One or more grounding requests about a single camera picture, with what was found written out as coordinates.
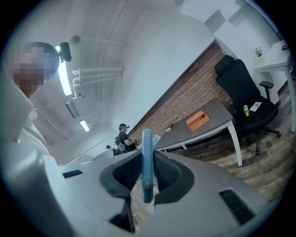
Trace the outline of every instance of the chair armrest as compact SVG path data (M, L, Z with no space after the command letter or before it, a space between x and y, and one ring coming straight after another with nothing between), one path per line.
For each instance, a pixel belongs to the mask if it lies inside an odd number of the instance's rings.
M273 83L270 81L262 81L259 85L268 89L273 88Z

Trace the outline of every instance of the orange box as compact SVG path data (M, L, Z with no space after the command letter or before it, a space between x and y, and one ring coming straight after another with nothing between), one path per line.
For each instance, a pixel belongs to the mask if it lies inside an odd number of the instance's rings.
M209 116L202 111L198 111L190 119L186 120L186 123L191 131L195 131L200 126L209 121Z

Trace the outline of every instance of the chair backrest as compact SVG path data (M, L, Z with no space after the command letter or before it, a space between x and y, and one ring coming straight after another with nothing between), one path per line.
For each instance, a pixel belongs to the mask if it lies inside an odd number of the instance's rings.
M236 109L242 108L260 96L244 62L224 56L215 66L216 81L230 96Z

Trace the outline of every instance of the desk leg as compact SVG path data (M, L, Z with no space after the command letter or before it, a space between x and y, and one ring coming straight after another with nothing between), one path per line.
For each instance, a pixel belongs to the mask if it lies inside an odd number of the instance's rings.
M235 152L236 152L237 163L239 166L242 166L240 144L239 144L239 140L237 138L236 131L235 131L232 121L229 121L227 123L227 128L228 128L228 131L232 137L232 141L233 141Z
M285 67L285 74L287 77L289 90L290 90L290 97L291 97L291 105L292 105L292 128L291 131L295 132L296 129L296 95L295 95L295 88L294 83L291 77L291 73L287 67Z

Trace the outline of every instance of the desk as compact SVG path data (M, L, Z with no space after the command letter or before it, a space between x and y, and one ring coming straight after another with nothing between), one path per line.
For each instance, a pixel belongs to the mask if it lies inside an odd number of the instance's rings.
M192 132L189 129L186 120L197 113L199 110L207 114L210 120L197 130ZM213 99L198 110L196 110L191 115L176 123L171 130L167 131L161 137L159 142L154 146L154 149L166 151L166 149L169 148L182 146L186 150L186 143L199 140L224 128L228 128L228 131L234 143L238 165L241 166L241 149L232 123L232 119L233 117L227 111L227 109L217 99Z
M255 67L260 73L264 72L275 72L275 71L283 71L286 74L289 90L290 90L290 97L291 97L291 104L292 104L292 126L291 131L295 132L296 129L296 95L295 95L295 88L294 83L290 73L290 66L291 66L291 52L290 50L282 51L282 46L286 45L286 42L280 41L275 43L270 50L264 55L264 62L259 64Z

